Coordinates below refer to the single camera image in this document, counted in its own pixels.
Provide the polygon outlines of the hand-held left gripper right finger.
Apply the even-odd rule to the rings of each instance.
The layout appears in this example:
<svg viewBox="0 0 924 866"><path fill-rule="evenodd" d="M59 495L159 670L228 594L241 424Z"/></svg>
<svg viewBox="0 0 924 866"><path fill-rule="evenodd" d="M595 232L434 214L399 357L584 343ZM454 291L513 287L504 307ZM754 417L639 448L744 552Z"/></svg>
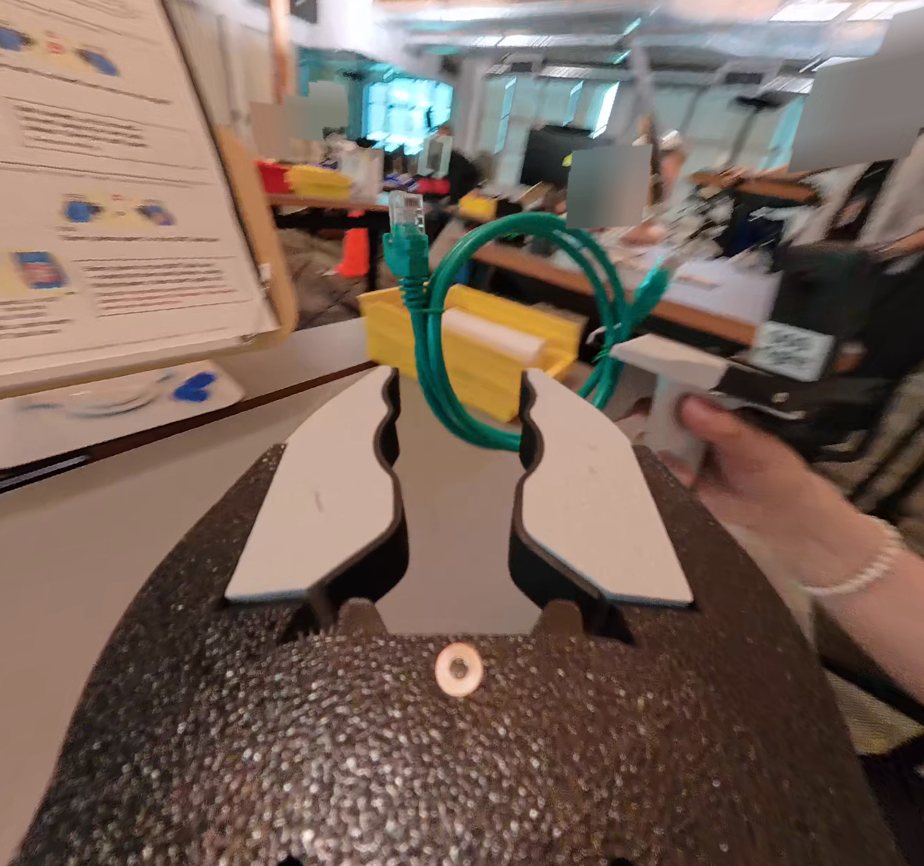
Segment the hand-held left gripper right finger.
<svg viewBox="0 0 924 866"><path fill-rule="evenodd" d="M573 603L585 629L621 607L687 610L692 589L629 438L538 368L522 374L510 576L540 609Z"/></svg>

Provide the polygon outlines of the white cylinder with black cap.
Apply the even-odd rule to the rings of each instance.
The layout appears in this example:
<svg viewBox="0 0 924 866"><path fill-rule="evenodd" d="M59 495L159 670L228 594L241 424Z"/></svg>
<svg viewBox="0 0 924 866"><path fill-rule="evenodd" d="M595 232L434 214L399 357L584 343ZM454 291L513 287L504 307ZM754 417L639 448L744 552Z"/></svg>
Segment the white cylinder with black cap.
<svg viewBox="0 0 924 866"><path fill-rule="evenodd" d="M444 333L479 343L525 367L537 364L547 346L545 338L508 328L459 308L451 308L443 314L442 327Z"/></svg>

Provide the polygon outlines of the black television screen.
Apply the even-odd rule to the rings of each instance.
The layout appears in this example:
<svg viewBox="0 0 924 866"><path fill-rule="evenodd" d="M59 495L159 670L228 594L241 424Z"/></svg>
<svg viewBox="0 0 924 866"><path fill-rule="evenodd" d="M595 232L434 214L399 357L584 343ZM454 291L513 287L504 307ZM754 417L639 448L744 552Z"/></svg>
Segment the black television screen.
<svg viewBox="0 0 924 866"><path fill-rule="evenodd" d="M566 189L568 158L576 151L593 147L594 141L591 129L553 124L530 129L517 183L528 187L544 183Z"/></svg>

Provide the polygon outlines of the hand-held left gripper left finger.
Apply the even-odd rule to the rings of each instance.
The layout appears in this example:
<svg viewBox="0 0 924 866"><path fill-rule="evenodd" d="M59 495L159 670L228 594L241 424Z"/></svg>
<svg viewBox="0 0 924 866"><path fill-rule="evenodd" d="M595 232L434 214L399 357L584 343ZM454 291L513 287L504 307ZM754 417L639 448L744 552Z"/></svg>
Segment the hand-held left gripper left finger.
<svg viewBox="0 0 924 866"><path fill-rule="evenodd" d="M400 412L398 370L374 368L287 438L227 583L228 604L319 596L336 613L397 587L410 565L395 471Z"/></svg>

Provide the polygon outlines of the orange traffic cone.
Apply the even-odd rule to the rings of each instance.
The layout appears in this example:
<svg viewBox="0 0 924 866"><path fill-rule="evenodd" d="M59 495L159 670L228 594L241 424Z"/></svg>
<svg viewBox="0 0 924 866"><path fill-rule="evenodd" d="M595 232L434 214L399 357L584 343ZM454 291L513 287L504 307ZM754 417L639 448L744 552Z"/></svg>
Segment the orange traffic cone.
<svg viewBox="0 0 924 866"><path fill-rule="evenodd" d="M341 241L341 258L334 272L345 280L368 276L372 265L372 241L366 228L348 229Z"/></svg>

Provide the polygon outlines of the white stand base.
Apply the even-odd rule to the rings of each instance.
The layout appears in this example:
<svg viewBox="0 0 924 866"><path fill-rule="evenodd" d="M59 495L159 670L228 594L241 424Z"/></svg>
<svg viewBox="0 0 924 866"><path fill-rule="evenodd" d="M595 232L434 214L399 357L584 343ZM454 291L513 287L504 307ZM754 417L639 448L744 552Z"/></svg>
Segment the white stand base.
<svg viewBox="0 0 924 866"><path fill-rule="evenodd" d="M204 403L174 401L191 375L218 375ZM133 433L224 410L243 400L243 387L210 361L58 387L1 401L1 468L64 456Z"/></svg>

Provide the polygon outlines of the instruction sheet board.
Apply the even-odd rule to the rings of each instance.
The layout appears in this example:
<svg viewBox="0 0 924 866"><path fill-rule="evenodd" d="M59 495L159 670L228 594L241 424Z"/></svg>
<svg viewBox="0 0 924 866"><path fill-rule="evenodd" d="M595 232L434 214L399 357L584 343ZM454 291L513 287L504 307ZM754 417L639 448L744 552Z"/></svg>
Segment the instruction sheet board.
<svg viewBox="0 0 924 866"><path fill-rule="evenodd" d="M166 0L2 0L2 398L267 349L297 304Z"/></svg>

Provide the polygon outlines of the grey desk with wooden edge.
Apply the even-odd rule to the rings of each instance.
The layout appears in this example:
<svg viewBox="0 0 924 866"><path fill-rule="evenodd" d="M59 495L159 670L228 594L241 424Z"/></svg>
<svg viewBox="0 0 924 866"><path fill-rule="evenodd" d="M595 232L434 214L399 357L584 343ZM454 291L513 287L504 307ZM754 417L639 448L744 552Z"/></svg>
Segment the grey desk with wooden edge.
<svg viewBox="0 0 924 866"><path fill-rule="evenodd" d="M545 258L527 246L489 242L468 262L466 284L524 305L548 305L596 318L589 278L569 258ZM749 347L770 316L782 275L736 266L733 260L690 260L676 270L661 301L642 329L688 329L707 343Z"/></svg>

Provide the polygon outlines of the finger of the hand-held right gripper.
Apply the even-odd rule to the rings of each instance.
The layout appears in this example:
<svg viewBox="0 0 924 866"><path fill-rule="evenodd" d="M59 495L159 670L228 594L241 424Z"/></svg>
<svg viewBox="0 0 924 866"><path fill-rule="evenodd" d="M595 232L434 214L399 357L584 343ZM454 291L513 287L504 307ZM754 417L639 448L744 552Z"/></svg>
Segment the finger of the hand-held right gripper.
<svg viewBox="0 0 924 866"><path fill-rule="evenodd" d="M639 336L615 343L608 354L622 364L664 379L669 386L694 393L717 389L732 364L721 356L661 336Z"/></svg>

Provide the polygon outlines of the person's right forearm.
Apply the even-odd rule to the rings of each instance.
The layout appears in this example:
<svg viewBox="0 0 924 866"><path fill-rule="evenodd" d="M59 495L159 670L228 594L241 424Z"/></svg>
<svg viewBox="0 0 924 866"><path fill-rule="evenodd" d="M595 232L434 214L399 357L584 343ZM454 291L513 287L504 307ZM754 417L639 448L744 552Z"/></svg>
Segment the person's right forearm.
<svg viewBox="0 0 924 866"><path fill-rule="evenodd" d="M853 641L923 701L923 562L895 548L815 599Z"/></svg>

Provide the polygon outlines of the person's right hand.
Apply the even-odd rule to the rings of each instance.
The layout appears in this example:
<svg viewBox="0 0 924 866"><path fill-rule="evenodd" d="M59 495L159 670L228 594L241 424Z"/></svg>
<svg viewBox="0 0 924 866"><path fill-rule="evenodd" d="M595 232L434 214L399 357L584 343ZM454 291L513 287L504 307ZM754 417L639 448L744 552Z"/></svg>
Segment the person's right hand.
<svg viewBox="0 0 924 866"><path fill-rule="evenodd" d="M829 588L880 555L888 540L883 526L777 438L704 398L684 398L679 416L705 443L707 457L697 471L664 453L661 460L716 519L743 531L787 578Z"/></svg>

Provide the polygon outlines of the yellow plastic bin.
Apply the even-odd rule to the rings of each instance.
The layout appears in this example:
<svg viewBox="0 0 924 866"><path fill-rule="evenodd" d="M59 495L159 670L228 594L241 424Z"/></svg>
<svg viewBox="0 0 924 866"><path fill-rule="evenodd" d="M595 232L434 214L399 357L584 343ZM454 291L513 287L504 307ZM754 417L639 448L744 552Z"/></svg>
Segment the yellow plastic bin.
<svg viewBox="0 0 924 866"><path fill-rule="evenodd" d="M572 318L548 313L465 286L452 287L445 308L463 309L480 318L545 338L547 346L535 365L552 379L562 380L578 357L581 329ZM368 357L380 365L417 379L410 314L398 288L364 293L359 310L366 332ZM444 333L445 366L462 404L510 422L518 414L521 374L529 367L479 343Z"/></svg>
<svg viewBox="0 0 924 866"><path fill-rule="evenodd" d="M289 192L299 198L333 204L352 199L353 179L338 169L293 165L285 170L283 178Z"/></svg>

